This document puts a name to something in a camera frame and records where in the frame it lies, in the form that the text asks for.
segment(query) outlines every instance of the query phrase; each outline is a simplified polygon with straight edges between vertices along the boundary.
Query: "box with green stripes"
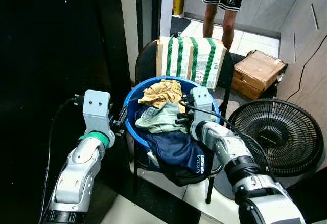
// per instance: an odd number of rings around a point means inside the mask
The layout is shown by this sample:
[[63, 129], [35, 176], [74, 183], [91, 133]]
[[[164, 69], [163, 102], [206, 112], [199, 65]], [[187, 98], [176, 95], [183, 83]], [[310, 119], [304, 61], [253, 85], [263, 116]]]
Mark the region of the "box with green stripes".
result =
[[160, 37], [157, 44], [157, 76], [184, 77], [215, 88], [226, 48], [211, 38]]

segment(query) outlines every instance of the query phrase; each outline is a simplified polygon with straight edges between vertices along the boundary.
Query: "person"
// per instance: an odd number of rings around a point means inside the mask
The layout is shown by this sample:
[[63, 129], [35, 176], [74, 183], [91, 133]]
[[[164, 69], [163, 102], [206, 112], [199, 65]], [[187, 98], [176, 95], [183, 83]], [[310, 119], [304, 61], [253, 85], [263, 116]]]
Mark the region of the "person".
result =
[[237, 12], [240, 10], [242, 0], [202, 0], [206, 3], [205, 18], [203, 24], [203, 37], [212, 37], [214, 19], [217, 14], [217, 6], [225, 10], [223, 20], [222, 42], [229, 50], [234, 39], [234, 24]]

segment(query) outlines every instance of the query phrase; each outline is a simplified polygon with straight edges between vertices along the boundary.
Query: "light green cloth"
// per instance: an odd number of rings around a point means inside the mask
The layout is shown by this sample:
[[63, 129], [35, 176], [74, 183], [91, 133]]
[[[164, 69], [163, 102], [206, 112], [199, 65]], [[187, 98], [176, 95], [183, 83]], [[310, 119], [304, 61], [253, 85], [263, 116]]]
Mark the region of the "light green cloth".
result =
[[137, 128], [148, 130], [151, 133], [162, 133], [181, 131], [186, 132], [184, 124], [176, 124], [177, 114], [179, 114], [177, 105], [167, 102], [161, 109], [149, 107], [139, 119], [135, 122]]

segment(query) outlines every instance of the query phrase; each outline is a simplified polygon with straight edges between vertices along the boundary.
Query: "green strap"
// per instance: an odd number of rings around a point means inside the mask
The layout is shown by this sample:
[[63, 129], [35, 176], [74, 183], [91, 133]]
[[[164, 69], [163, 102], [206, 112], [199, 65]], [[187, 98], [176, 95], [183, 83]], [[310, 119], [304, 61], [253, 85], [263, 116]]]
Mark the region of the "green strap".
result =
[[208, 63], [206, 64], [206, 68], [205, 68], [202, 86], [206, 86], [206, 84], [208, 82], [209, 72], [210, 72], [211, 65], [213, 63], [213, 59], [214, 59], [214, 55], [215, 55], [215, 51], [216, 51], [216, 45], [215, 45], [214, 41], [211, 38], [207, 38], [207, 40], [211, 46], [211, 49], [210, 49]]
[[180, 77], [180, 71], [182, 69], [182, 56], [183, 56], [183, 39], [179, 36], [178, 39], [178, 56], [177, 56], [177, 73], [176, 77]]
[[196, 77], [196, 64], [198, 61], [198, 49], [199, 45], [196, 42], [194, 37], [190, 37], [192, 43], [193, 43], [193, 64], [192, 64], [192, 76], [191, 80], [195, 82], [195, 77]]
[[93, 131], [93, 132], [87, 133], [86, 135], [81, 136], [80, 138], [78, 138], [78, 140], [82, 140], [82, 139], [84, 139], [86, 137], [97, 138], [98, 140], [100, 140], [103, 143], [103, 145], [104, 145], [105, 148], [107, 148], [107, 146], [109, 145], [109, 139], [108, 139], [108, 137], [106, 137], [102, 133]]
[[171, 37], [168, 42], [166, 76], [170, 76], [170, 64], [172, 62], [172, 48], [173, 48], [173, 37]]

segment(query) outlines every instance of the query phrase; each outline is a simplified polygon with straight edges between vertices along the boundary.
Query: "yellow cloth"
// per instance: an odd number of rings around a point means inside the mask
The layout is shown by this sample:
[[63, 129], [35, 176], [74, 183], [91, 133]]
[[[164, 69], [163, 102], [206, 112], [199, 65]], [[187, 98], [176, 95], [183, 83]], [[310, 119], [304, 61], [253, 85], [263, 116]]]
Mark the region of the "yellow cloth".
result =
[[185, 112], [185, 107], [178, 103], [182, 98], [180, 83], [175, 80], [162, 79], [159, 83], [151, 85], [143, 90], [144, 96], [138, 100], [139, 104], [162, 108], [166, 102], [178, 105], [181, 113]]

